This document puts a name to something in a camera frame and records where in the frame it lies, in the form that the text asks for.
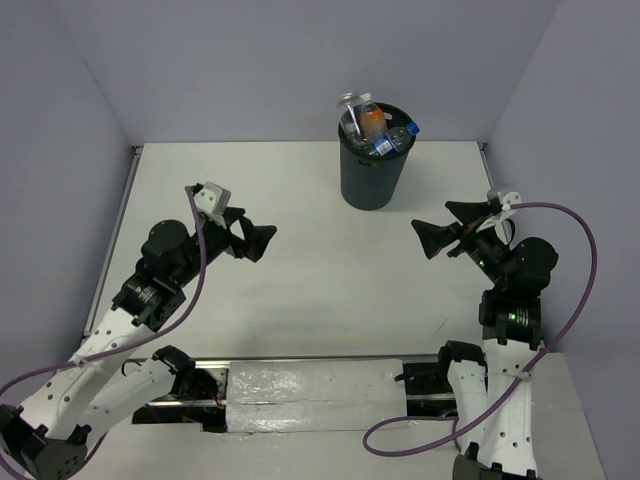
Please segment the Pepsi label clear bottle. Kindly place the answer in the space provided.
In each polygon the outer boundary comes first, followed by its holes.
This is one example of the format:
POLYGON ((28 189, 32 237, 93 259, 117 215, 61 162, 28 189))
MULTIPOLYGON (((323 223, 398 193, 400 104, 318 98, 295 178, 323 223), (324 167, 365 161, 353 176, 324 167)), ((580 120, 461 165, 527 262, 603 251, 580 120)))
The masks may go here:
POLYGON ((386 156, 403 151, 420 132, 417 123, 409 122, 405 127, 393 127, 379 139, 367 146, 371 156, 386 156))

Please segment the orange label juice bottle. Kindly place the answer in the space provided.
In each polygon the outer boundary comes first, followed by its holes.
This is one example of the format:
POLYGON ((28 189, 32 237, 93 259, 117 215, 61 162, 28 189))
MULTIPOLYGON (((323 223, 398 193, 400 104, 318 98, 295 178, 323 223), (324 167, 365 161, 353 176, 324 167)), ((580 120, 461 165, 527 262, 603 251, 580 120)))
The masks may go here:
POLYGON ((386 117, 383 110, 372 100, 370 93, 362 94, 360 98, 362 100, 360 126, 365 138, 374 141, 387 131, 386 117))

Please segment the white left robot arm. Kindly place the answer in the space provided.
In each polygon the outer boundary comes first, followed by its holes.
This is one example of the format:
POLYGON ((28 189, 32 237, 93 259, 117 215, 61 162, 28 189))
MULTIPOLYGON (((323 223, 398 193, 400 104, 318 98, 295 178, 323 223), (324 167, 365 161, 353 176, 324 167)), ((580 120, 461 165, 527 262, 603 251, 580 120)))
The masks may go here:
POLYGON ((17 406, 1 407, 1 449, 22 468, 20 478, 69 479, 83 469, 107 432, 151 400, 188 396, 195 360, 167 345, 118 385, 110 380, 131 354, 177 326, 194 309, 185 287, 203 288, 207 266, 220 255, 259 261, 277 229, 256 226, 242 208, 220 214, 198 209, 196 230, 165 220, 150 230, 134 274, 113 298, 96 330, 60 366, 45 368, 47 382, 17 406))

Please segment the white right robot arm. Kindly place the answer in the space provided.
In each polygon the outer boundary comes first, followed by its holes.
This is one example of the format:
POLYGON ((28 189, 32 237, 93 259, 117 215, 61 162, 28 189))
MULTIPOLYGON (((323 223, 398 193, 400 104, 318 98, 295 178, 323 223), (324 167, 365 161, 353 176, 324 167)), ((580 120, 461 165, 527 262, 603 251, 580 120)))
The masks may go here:
POLYGON ((542 353, 541 292, 558 254, 544 239, 511 247, 495 232, 510 219, 517 198, 448 201, 455 221, 438 226, 413 220, 427 258, 445 251, 467 255, 492 282, 479 305, 481 345, 449 341, 438 353, 435 380, 454 394, 457 431, 446 437, 460 451, 455 479, 537 479, 532 439, 532 368, 542 353))

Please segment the clear plastic bottle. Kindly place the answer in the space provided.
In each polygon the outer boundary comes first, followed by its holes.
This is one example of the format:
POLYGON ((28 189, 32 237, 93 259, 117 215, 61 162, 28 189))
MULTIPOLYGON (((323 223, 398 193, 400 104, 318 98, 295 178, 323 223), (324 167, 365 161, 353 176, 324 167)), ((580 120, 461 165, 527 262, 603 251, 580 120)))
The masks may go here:
POLYGON ((356 148, 363 148, 374 141, 365 138, 360 126, 362 94, 350 92, 342 95, 337 103, 339 123, 342 131, 350 143, 356 148))

